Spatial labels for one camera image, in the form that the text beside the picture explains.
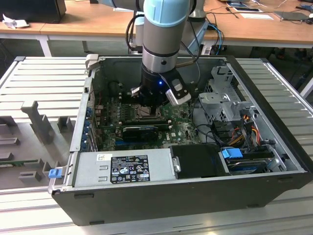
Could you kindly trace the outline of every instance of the computer case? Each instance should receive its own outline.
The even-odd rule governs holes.
[[[57,24],[66,12],[64,0],[0,1],[0,18]]]

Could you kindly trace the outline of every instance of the black plastic cover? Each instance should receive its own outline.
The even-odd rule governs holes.
[[[220,148],[214,144],[173,145],[172,157],[179,159],[179,179],[225,176]]]

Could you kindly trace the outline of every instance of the light blue robot joint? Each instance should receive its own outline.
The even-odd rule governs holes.
[[[146,0],[143,4],[145,17],[159,27],[174,27],[189,15],[189,0]]]

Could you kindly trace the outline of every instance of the yellow wire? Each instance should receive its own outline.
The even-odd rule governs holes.
[[[241,135],[240,137],[238,137],[237,139],[235,139],[232,143],[230,143],[229,145],[233,145],[233,144],[235,144],[235,143],[237,143],[237,142],[239,142],[240,140],[242,140],[243,139],[243,135]]]

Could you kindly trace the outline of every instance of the paper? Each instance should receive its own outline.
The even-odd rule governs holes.
[[[259,19],[259,20],[273,20],[273,18],[269,15],[264,14],[249,14],[249,13],[241,13],[242,17],[246,19]]]
[[[133,12],[132,10],[128,10],[128,9],[124,9],[124,8],[120,8],[120,7],[113,8],[113,11],[126,11],[126,12]]]
[[[29,24],[27,24],[25,20],[13,20],[6,17],[4,14],[2,16],[3,16],[2,23],[4,23],[9,28],[16,29],[29,26]]]

